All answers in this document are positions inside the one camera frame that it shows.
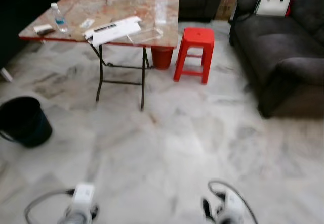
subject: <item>metal table frame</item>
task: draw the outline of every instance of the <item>metal table frame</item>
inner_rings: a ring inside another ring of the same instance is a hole
[[[98,101],[99,101],[100,89],[101,89],[102,83],[138,85],[138,86],[142,86],[141,111],[143,111],[143,109],[144,109],[144,89],[145,89],[145,70],[149,70],[149,69],[153,68],[153,66],[150,66],[149,63],[148,63],[146,47],[145,46],[142,47],[143,48],[142,66],[137,67],[137,66],[118,66],[118,65],[114,65],[112,63],[105,63],[104,60],[102,59],[102,46],[99,46],[99,52],[97,51],[97,49],[92,44],[90,44],[90,46],[94,50],[96,55],[99,57],[99,65],[100,65],[100,80],[99,80],[99,86],[98,86],[97,95],[96,95],[96,103],[98,103]],[[103,79],[103,66],[118,67],[118,68],[142,69],[142,82],[104,80]]]

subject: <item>marble floor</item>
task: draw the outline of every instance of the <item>marble floor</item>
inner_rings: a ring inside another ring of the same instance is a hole
[[[323,120],[262,119],[229,26],[180,23],[179,31],[189,25],[215,31],[208,85],[173,82],[175,50],[169,70],[146,72],[144,112],[138,86],[104,84],[96,106],[99,62],[86,44],[31,44],[8,65],[14,81],[0,82],[0,101],[38,98],[54,133],[32,150],[0,140],[0,223],[25,223],[30,201],[80,181],[96,186],[98,224],[207,223],[200,202],[217,203],[213,178],[236,186],[261,224],[324,223]],[[140,65],[141,49],[105,46],[104,58]],[[104,77],[140,80],[141,72],[105,68]],[[54,197],[32,217],[55,224],[69,201]]]

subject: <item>white bag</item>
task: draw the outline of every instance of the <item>white bag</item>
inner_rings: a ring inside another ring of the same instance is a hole
[[[257,15],[279,16],[286,15],[290,0],[259,0],[256,8]]]

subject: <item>cardboard box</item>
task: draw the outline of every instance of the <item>cardboard box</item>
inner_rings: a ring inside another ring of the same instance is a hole
[[[215,20],[228,20],[235,8],[236,0],[221,0],[219,3]]]

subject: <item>bottle cap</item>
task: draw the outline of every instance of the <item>bottle cap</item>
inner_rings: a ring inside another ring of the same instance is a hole
[[[57,3],[51,3],[51,8],[58,9],[59,7],[57,6]]]

